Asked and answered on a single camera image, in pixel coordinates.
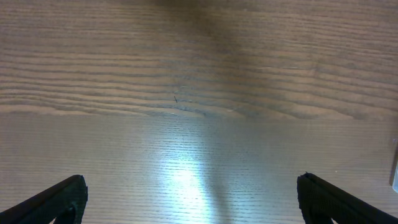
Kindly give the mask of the clear plastic container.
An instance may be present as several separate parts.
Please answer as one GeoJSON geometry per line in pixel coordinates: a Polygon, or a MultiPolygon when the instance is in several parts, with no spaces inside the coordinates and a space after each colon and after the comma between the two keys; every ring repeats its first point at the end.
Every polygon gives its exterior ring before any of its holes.
{"type": "Polygon", "coordinates": [[[392,186],[392,189],[394,192],[398,193],[398,187],[397,187],[397,149],[395,150],[394,153],[394,158],[392,161],[392,169],[391,169],[391,176],[390,176],[390,185],[392,186]]]}

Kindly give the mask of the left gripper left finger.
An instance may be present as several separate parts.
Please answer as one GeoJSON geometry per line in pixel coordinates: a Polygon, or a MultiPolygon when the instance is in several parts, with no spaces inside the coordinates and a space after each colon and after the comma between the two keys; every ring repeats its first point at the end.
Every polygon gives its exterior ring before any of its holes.
{"type": "Polygon", "coordinates": [[[88,201],[82,175],[73,175],[1,212],[1,223],[80,224],[88,201]]]}

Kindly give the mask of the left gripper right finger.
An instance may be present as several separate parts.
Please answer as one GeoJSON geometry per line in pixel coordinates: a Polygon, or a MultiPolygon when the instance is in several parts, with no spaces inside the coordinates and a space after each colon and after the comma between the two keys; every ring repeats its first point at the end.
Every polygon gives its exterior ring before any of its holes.
{"type": "Polygon", "coordinates": [[[297,193],[306,224],[397,224],[396,217],[312,173],[297,177],[297,193]]]}

